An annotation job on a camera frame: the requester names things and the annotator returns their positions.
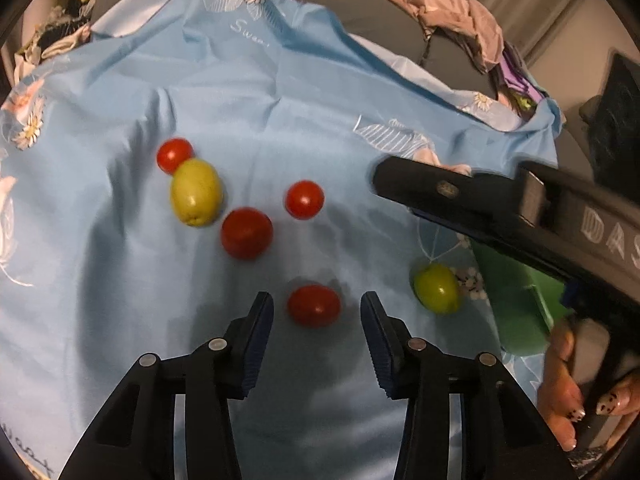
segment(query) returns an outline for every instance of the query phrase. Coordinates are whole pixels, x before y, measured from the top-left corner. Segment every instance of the green object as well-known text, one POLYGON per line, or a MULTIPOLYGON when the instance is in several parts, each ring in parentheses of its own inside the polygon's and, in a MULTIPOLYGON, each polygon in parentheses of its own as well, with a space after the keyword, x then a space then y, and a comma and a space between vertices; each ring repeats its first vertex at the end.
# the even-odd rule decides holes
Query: green object
POLYGON ((544 351, 551 327, 568 313, 560 303, 564 283, 491 247, 471 243, 502 347, 518 356, 544 351))
POLYGON ((460 308, 458 280, 449 267, 431 264, 414 277, 414 293, 436 314, 451 314, 460 308))

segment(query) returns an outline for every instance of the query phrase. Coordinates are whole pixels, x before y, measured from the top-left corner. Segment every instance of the yellow fruit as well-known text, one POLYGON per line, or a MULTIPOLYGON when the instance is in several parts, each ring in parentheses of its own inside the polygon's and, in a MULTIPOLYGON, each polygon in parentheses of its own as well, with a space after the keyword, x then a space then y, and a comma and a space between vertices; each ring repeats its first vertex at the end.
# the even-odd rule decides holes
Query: yellow fruit
POLYGON ((222 199, 222 182, 208 162, 190 158, 175 170, 171 206, 180 222, 192 227, 210 224, 220 214, 222 199))
POLYGON ((431 264, 414 278, 414 293, 436 314, 451 314, 460 307, 458 280, 449 267, 431 264))

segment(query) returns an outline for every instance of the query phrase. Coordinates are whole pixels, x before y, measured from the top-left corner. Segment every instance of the wall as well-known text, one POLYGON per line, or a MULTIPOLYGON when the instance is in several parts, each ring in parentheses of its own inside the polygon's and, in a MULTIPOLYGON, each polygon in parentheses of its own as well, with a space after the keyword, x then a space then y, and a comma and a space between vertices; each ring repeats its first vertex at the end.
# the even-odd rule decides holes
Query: wall
POLYGON ((606 0, 582 0, 530 67, 567 114, 569 128, 577 108, 602 91, 613 48, 640 61, 638 49, 606 0))

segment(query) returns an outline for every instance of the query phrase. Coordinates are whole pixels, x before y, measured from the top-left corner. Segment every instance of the silver rivet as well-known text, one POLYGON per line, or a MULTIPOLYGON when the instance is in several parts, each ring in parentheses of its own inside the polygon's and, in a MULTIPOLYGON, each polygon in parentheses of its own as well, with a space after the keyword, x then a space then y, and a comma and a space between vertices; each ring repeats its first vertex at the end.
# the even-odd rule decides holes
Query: silver rivet
POLYGON ((441 180, 436 184, 436 191, 446 198, 455 198, 460 192, 456 186, 446 180, 441 180))
POLYGON ((218 351, 218 350, 224 350, 225 348, 226 348, 226 341, 221 337, 217 337, 209 341, 210 350, 218 351))
POLYGON ((493 366, 498 362, 498 359, 495 358, 493 354, 480 354, 480 362, 484 366, 493 366))
POLYGON ((412 337, 411 339, 409 339, 409 341, 406 342, 406 345, 411 350, 417 350, 417 351, 424 350, 425 348, 427 348, 427 342, 421 337, 412 337))
POLYGON ((143 367, 148 367, 148 366, 153 366, 154 364, 156 364, 156 356, 153 354, 144 354, 140 359, 139 359, 139 363, 140 366, 143 367))

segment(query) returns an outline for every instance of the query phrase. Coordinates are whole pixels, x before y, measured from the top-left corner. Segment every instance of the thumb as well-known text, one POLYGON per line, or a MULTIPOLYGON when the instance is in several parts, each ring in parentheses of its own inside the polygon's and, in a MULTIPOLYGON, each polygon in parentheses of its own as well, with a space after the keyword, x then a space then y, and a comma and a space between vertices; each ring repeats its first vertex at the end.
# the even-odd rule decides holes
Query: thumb
POLYGON ((598 415, 628 415, 640 411, 640 370, 635 370, 598 400, 598 415))

